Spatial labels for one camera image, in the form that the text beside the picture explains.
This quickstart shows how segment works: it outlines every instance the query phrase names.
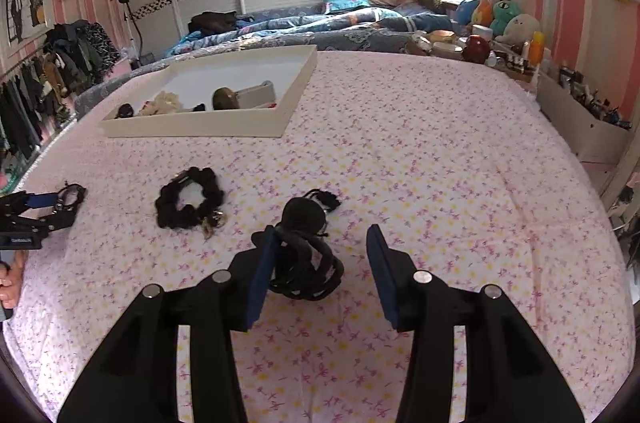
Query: green plush toy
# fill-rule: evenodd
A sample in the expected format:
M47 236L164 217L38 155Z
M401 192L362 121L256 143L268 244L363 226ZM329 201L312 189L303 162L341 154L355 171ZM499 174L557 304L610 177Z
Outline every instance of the green plush toy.
M504 30L511 19L516 18L522 12L518 5L512 0L501 0L494 5L494 21L491 23L491 29L494 30L494 36L504 35Z

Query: blue gripper pad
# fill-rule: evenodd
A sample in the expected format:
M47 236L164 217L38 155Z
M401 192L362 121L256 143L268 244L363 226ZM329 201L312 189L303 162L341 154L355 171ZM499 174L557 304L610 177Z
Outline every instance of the blue gripper pad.
M410 292L416 271L411 257L389 248L378 225L367 230L367 257L385 318L396 331L413 331L418 307Z
M58 193L29 194L25 204L31 209L52 207L58 202Z
M276 249L278 247L280 247L280 243L276 238L275 229L273 226L267 226L259 248L262 251L262 257L249 284L247 293L246 326L248 329L260 318L264 299L267 297L271 275L273 275Z
M385 313L385 318L391 323L393 329L398 328L398 297L396 283L391 274L386 252L389 247L380 227L371 225L367 230L367 257L373 273L373 280L376 282L380 304Z

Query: hanging clothes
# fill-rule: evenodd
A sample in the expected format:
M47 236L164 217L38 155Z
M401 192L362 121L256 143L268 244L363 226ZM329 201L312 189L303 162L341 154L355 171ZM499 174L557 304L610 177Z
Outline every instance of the hanging clothes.
M84 26L82 32L102 60L100 70L106 73L120 60L120 52L113 45L104 28L97 22Z
M33 68L36 71L36 76L39 77L40 75L44 74L44 71L42 70L42 58L41 57L33 57L31 59L31 63L33 63Z
M2 125L2 120L0 120L0 168L2 168L2 162L7 151L9 151L9 140L6 138L4 126Z
M0 122L11 153L16 155L21 152L26 158L30 158L34 145L25 122L20 119L20 113L13 104L7 85L3 85L0 92Z
M53 88L53 92L56 93L56 98L60 103L62 103L62 97L66 96L68 89L65 86L65 81L60 76L60 72L56 67L54 60L55 55L52 53L48 53L44 57L44 76L47 79L47 82L51 84Z
M59 68L60 75L65 82L67 89L73 93L80 94L88 88L89 77L80 69L74 60L59 45L53 48L53 53L62 61L56 63Z
M82 54L78 43L78 36L72 29L67 29L68 25L56 24L53 29L47 32L47 42L54 48L66 53L74 64L85 74L92 74L93 67L88 64L88 60ZM72 33L72 39L68 38L68 32Z
M18 94L18 98L20 98L22 108L29 119L29 123L37 135L36 143L40 144L42 141L42 130L40 129L41 118L38 116L35 107L31 105L29 98L22 92L21 87L23 86L24 81L20 80L20 77L15 77L15 91Z
M32 145L33 146L39 145L41 142L41 138L38 133L40 132L40 128L38 127L38 130L36 131L36 129L33 127L33 124L31 123L29 115L27 114L27 111L25 110L24 105L22 103L22 99L20 98L20 93L18 92L18 88L15 85L15 81L13 79L9 79L6 83L6 88L9 91L9 96L11 96L15 109L18 111L18 114L20 115L21 122L26 127L26 130L27 130L27 133L29 134L29 138L31 140Z
M38 80L35 64L22 65L22 82L36 111L42 113L42 84Z

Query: human hand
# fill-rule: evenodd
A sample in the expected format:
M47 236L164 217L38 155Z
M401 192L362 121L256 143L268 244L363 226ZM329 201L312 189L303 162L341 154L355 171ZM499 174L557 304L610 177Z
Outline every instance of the human hand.
M4 309L13 309L18 305L25 261L25 252L16 251L10 270L0 265L0 301Z

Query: black clothing pile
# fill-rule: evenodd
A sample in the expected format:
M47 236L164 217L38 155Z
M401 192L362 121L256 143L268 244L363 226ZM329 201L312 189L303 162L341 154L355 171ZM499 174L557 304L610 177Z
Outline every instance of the black clothing pile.
M191 22L188 24L189 33L200 31L203 37L208 37L235 31L238 29L236 20L236 12L203 12L200 15L191 17Z
M104 28L87 20L56 24L47 32L47 48L62 60L56 66L69 92L81 93L102 82L120 59Z

